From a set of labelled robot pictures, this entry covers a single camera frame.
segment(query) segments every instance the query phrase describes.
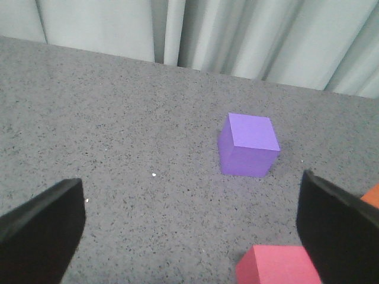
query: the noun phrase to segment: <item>table surface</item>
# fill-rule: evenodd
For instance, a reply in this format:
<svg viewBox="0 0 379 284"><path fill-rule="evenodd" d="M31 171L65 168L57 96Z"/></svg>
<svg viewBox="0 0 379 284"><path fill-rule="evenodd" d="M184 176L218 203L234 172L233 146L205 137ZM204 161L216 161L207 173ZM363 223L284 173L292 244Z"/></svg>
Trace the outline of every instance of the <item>table surface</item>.
<svg viewBox="0 0 379 284"><path fill-rule="evenodd" d="M267 176L220 173L228 112L271 118ZM251 245L300 245L304 169L355 195L379 182L373 99L0 37L0 113L0 214L83 179L62 283L234 283Z"/></svg>

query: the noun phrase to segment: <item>pink block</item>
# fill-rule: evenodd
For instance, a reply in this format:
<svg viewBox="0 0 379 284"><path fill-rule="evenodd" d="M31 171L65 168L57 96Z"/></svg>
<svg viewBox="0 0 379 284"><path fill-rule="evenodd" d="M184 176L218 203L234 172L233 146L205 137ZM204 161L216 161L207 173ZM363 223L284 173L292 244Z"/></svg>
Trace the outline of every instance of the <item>pink block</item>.
<svg viewBox="0 0 379 284"><path fill-rule="evenodd" d="M300 246L252 246L236 266L238 284L321 284Z"/></svg>

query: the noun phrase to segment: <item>orange block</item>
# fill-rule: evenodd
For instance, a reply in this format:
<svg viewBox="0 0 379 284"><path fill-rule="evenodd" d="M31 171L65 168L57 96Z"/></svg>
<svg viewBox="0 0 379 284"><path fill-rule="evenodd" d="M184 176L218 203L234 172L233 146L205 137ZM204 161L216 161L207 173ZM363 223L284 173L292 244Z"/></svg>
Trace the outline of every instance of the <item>orange block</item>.
<svg viewBox="0 0 379 284"><path fill-rule="evenodd" d="M379 209L379 183L371 188L361 199Z"/></svg>

